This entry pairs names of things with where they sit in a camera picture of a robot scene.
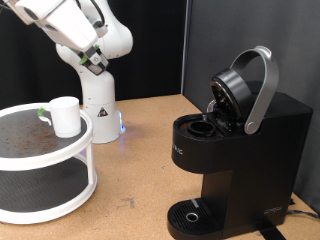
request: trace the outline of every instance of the black coffee maker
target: black coffee maker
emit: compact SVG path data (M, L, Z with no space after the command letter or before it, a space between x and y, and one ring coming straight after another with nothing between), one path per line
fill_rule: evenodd
M255 90L240 75L258 56L265 78ZM213 77L207 113L174 122L172 160L204 175L201 197L168 212L173 238L225 239L284 222L312 109L275 93L278 79L269 49L247 50Z

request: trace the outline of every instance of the two-tier stand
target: two-tier stand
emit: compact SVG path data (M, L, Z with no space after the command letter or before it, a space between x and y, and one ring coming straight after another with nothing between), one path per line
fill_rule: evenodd
M85 203L97 185L93 125L80 111L81 133L58 138L35 103L0 111L0 221L31 224L59 218Z

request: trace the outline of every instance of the blue led light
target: blue led light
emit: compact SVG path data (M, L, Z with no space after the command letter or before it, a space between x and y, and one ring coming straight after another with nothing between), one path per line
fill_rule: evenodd
M124 132L126 130L126 127L122 125L122 112L119 112L120 115L120 131Z

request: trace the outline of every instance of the table surface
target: table surface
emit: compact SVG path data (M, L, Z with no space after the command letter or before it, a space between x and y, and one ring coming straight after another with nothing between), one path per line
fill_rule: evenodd
M172 240L167 212L176 202L201 195L202 175L171 160L172 123L200 111L182 95L117 102L126 133L112 143L94 145L98 185L74 212L34 225L0 224L0 240ZM313 212L293 195L289 209ZM278 227L290 240L319 240L320 221L290 215ZM258 232L231 238L263 240Z

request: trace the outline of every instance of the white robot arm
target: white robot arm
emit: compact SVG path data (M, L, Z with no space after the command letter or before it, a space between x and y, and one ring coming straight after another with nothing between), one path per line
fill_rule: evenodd
M26 24L40 27L57 44L59 56L79 74L83 110L95 127L93 142L117 139L123 131L121 114L115 107L114 79L105 70L107 59L131 51L133 39L128 28L115 18L107 0L4 2Z

